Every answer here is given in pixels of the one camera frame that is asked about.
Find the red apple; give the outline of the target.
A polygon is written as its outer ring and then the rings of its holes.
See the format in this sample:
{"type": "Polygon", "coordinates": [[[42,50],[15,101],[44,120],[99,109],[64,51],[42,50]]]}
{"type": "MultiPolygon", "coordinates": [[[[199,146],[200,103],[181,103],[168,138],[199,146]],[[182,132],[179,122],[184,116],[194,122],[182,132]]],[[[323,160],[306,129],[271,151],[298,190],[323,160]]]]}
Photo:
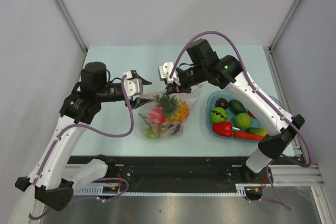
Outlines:
{"type": "Polygon", "coordinates": [[[163,124],[166,121],[162,111],[163,109],[158,107],[149,112],[149,118],[153,124],[163,124]]]}

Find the pineapple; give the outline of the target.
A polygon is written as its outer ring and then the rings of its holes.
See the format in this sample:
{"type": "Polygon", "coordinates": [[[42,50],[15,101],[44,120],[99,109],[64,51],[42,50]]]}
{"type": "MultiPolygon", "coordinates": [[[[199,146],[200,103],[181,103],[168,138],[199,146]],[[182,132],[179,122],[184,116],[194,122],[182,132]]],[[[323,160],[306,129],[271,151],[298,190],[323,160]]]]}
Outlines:
{"type": "Polygon", "coordinates": [[[183,123],[190,114],[190,109],[186,102],[177,98],[174,95],[154,95],[156,107],[161,107],[163,109],[162,113],[165,116],[166,122],[169,123],[183,123]]]}

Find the clear pink zip top bag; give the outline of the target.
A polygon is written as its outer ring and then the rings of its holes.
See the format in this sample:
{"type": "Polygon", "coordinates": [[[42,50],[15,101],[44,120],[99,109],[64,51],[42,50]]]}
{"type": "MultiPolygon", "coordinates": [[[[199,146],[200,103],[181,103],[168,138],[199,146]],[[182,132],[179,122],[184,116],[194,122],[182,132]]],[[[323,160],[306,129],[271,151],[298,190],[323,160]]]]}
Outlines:
{"type": "Polygon", "coordinates": [[[150,102],[138,109],[140,132],[149,139],[175,137],[183,132],[184,123],[192,113],[201,94],[202,85],[191,93],[166,94],[164,90],[140,97],[150,102]]]}

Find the green halved avocado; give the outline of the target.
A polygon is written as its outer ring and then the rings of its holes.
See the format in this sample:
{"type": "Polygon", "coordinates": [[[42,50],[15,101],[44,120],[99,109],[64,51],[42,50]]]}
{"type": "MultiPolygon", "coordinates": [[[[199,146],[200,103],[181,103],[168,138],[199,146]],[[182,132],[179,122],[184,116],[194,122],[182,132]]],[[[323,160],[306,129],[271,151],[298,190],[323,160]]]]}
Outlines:
{"type": "Polygon", "coordinates": [[[149,139],[157,139],[158,138],[158,136],[156,135],[156,133],[152,129],[146,129],[144,131],[144,135],[149,139]]]}

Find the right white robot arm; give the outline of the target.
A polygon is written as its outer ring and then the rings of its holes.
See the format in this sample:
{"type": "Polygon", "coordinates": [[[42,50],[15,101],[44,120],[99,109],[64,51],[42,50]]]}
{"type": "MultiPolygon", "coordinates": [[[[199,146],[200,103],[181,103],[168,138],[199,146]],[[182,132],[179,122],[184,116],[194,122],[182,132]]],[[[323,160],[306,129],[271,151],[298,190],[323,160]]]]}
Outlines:
{"type": "Polygon", "coordinates": [[[159,66],[167,94],[190,93],[192,86],[208,82],[247,105],[267,132],[242,169],[243,179],[254,183],[261,177],[261,170],[278,159],[295,138],[305,119],[281,109],[253,82],[239,60],[230,55],[219,58],[207,40],[187,44],[186,51],[193,63],[190,68],[178,70],[173,62],[159,66]]]}

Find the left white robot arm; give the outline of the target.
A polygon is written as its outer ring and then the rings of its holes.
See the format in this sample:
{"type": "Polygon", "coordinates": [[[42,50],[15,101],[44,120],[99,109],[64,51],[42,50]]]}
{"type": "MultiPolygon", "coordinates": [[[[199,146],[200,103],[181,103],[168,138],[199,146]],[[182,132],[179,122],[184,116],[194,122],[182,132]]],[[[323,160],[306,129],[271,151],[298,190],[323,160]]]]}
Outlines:
{"type": "Polygon", "coordinates": [[[151,82],[140,77],[135,70],[125,72],[120,82],[114,83],[104,63],[86,64],[81,70],[80,81],[63,102],[54,134],[40,161],[28,176],[17,179],[16,188],[21,191],[32,188],[34,200],[61,211],[78,189],[95,180],[112,181],[116,175],[114,161],[103,155],[95,157],[73,175],[63,177],[62,174],[85,130],[117,137],[90,126],[102,103],[122,101],[131,113],[150,102],[139,97],[146,85],[151,85],[151,82]]]}

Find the dark avocado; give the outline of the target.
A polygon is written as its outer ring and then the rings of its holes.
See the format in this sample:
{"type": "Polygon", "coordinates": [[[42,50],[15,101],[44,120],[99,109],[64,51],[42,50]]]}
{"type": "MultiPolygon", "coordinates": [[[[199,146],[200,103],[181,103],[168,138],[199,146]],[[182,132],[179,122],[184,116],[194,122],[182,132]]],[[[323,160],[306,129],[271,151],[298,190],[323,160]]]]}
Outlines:
{"type": "Polygon", "coordinates": [[[219,98],[217,99],[215,106],[226,110],[229,108],[229,102],[224,98],[219,98]]]}

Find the green melon with black stripe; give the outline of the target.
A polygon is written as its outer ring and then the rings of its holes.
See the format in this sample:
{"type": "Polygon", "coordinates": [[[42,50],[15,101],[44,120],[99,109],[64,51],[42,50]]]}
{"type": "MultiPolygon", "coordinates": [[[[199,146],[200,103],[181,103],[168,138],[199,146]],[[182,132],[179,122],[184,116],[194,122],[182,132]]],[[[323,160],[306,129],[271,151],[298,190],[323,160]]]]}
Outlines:
{"type": "Polygon", "coordinates": [[[212,123],[221,123],[227,120],[227,112],[221,107],[215,107],[210,110],[209,118],[212,123]]]}

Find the blue plastic tray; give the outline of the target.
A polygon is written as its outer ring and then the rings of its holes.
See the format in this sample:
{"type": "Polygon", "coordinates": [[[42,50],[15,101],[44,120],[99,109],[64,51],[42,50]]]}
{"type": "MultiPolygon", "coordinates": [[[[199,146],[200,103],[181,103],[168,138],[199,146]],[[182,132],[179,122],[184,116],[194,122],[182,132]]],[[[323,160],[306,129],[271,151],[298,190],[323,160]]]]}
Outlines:
{"type": "Polygon", "coordinates": [[[267,133],[251,110],[226,91],[209,96],[206,125],[215,137],[228,140],[259,142],[267,133]]]}

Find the red bell pepper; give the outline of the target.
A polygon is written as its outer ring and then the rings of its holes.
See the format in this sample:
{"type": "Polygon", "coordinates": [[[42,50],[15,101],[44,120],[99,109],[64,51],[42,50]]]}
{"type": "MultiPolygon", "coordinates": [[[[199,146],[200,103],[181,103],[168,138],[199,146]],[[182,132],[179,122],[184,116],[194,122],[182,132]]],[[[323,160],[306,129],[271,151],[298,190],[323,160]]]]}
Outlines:
{"type": "Polygon", "coordinates": [[[220,122],[213,125],[213,132],[224,137],[233,136],[233,125],[230,122],[220,122]]]}

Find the green custard apple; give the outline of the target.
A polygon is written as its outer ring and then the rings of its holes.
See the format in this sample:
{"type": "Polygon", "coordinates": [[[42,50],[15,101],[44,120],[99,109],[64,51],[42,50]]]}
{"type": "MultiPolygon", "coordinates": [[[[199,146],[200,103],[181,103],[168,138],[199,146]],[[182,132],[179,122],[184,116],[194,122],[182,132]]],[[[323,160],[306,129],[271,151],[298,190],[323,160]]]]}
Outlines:
{"type": "Polygon", "coordinates": [[[251,126],[252,120],[247,113],[240,113],[235,116],[235,125],[240,129],[247,129],[251,126]]]}

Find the red chili pepper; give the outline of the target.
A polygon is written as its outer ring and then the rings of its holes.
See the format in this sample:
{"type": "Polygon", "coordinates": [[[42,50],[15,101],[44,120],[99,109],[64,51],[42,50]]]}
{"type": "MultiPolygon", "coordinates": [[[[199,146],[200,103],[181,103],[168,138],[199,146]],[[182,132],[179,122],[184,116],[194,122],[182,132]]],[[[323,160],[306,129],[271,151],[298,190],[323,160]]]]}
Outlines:
{"type": "Polygon", "coordinates": [[[244,132],[244,131],[236,131],[234,133],[234,137],[238,138],[238,139],[258,141],[258,142],[261,141],[264,138],[263,136],[253,134],[253,133],[244,132]]]}

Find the mango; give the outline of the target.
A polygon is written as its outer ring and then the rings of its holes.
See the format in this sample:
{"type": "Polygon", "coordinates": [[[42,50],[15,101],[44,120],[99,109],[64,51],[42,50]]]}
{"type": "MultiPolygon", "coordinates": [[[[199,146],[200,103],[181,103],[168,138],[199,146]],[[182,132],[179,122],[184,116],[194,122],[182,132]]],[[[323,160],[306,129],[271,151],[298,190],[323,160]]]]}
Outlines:
{"type": "Polygon", "coordinates": [[[260,136],[265,136],[267,134],[265,129],[258,128],[258,127],[249,127],[248,129],[246,129],[246,132],[251,133],[251,134],[260,135],[260,136]]]}

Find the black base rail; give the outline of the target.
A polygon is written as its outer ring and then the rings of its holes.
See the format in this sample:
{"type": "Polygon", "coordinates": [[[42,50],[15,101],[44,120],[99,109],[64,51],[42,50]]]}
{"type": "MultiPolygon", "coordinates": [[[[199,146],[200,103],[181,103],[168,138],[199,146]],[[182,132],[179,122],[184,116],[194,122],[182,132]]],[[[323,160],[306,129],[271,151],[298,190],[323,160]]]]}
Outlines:
{"type": "Polygon", "coordinates": [[[258,186],[273,181],[271,169],[254,174],[246,157],[109,156],[105,177],[120,177],[134,193],[228,193],[237,184],[258,186]]]}

